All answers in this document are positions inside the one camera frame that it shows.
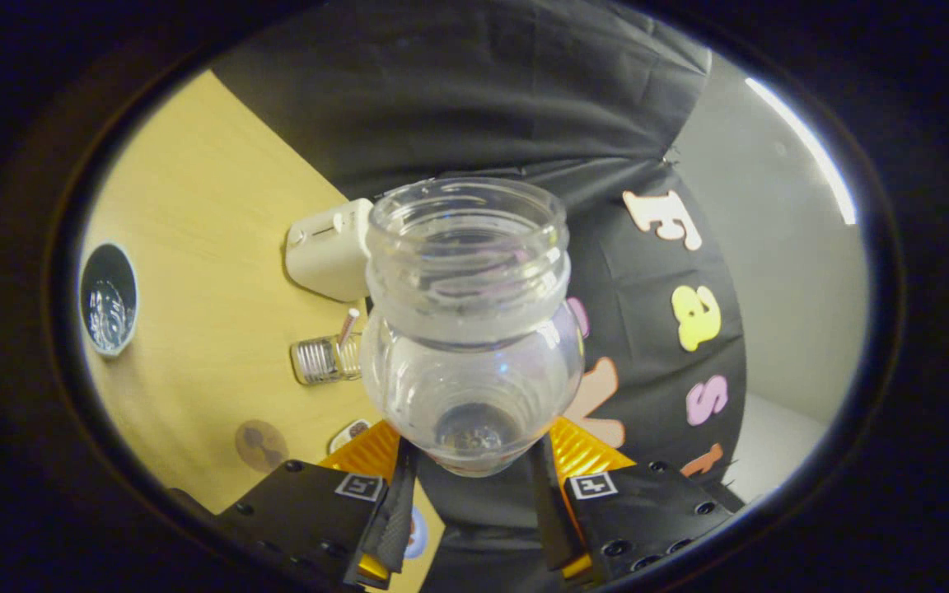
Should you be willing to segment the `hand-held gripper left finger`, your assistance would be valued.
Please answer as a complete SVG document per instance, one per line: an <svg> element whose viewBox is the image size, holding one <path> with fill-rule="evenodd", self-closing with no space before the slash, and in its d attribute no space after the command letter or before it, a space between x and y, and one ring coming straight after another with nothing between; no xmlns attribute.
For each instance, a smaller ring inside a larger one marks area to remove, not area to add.
<svg viewBox="0 0 949 593"><path fill-rule="evenodd" d="M320 463L287 459L218 513L175 502L234 551L302 590L385 590L412 536L418 452L377 422Z"/></svg>

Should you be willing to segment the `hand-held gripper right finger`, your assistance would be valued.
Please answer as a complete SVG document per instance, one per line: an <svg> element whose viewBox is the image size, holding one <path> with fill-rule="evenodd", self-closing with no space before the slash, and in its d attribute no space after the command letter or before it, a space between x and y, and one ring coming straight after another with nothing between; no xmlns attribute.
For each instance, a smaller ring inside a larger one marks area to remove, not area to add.
<svg viewBox="0 0 949 593"><path fill-rule="evenodd" d="M535 443L534 504L546 566L566 586L645 572L739 507L666 462L633 461L565 418Z"/></svg>

